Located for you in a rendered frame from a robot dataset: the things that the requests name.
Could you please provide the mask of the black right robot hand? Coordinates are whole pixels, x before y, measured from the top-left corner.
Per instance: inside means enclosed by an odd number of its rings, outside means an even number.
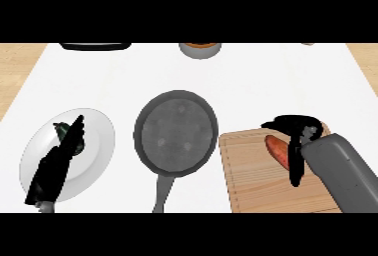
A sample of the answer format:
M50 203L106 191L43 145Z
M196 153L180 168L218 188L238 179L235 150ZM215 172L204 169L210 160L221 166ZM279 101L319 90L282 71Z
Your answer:
M288 161L289 161L289 181L297 187L304 175L304 158L301 147L306 143L320 138L323 133L322 122L310 116L280 115L272 121L261 124L263 128L276 130L289 136Z

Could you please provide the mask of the grey frying pan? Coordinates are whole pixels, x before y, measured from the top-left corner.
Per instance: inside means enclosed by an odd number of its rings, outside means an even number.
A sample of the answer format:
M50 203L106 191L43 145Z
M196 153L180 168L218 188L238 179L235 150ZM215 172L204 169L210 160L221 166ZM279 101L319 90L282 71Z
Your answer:
M174 179L207 163L218 138L214 110L186 90L158 95L143 107L134 124L134 149L142 163L158 175L153 213L164 205Z

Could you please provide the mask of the wooden cutting board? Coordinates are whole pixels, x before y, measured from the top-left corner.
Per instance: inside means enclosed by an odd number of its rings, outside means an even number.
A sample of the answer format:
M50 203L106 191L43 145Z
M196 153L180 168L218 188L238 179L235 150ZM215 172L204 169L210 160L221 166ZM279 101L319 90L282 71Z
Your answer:
M267 135L289 142L285 134L263 128L224 133L218 139L232 212L340 213L309 168L300 186L291 185L289 173L266 149Z

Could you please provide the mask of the dark green vegetable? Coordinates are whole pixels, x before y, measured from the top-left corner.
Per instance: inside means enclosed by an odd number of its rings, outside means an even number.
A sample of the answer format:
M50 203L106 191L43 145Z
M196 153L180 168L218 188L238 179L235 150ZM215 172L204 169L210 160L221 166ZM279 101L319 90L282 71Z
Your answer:
M53 126L55 126L55 131L58 134L59 141L63 141L63 138L65 138L68 130L69 130L69 125L65 122L59 122L59 123L55 123ZM81 152L84 150L84 146L86 146L84 140L80 140L74 155L81 154Z

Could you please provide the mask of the white round plate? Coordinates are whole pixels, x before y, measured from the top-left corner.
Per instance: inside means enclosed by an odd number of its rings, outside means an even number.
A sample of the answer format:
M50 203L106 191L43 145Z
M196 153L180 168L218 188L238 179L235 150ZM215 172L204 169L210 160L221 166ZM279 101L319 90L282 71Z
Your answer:
M58 202L74 198L106 170L115 148L115 130L106 115L91 108L77 108L55 116L35 132L19 162L21 186L28 191L40 159L60 142L55 123L71 125L80 115L84 116L84 149L72 157Z

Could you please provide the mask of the grey cup with orange content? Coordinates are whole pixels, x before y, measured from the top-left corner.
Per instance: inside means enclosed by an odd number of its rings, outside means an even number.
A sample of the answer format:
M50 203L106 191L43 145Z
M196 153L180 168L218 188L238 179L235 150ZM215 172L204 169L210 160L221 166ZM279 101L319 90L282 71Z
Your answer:
M192 59L208 59L211 58L220 51L221 44L220 43L208 43L208 44L193 44L193 43L180 43L179 44L180 51L183 54Z

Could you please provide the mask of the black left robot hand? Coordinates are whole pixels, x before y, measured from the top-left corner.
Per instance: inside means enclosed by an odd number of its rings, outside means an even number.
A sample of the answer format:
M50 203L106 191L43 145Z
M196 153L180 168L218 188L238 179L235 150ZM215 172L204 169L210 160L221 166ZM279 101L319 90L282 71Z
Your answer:
M69 126L63 140L41 158L38 168L31 180L25 198L26 205L37 205L43 202L56 202L59 197L68 169L77 146L84 136L84 116L80 115Z

